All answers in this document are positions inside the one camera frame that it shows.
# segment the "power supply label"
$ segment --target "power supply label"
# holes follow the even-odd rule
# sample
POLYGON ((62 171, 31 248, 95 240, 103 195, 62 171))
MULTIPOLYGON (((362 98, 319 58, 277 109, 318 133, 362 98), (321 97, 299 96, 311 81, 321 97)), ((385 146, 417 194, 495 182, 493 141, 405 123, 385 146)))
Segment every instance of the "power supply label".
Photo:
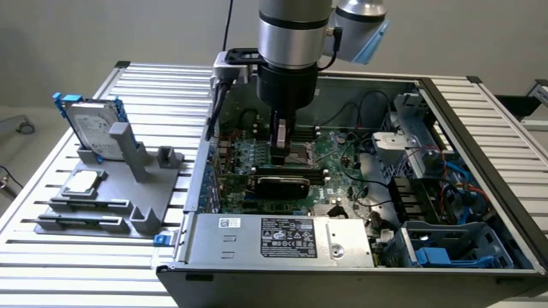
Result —
POLYGON ((261 254, 267 258, 318 258, 313 219, 262 218, 261 254))

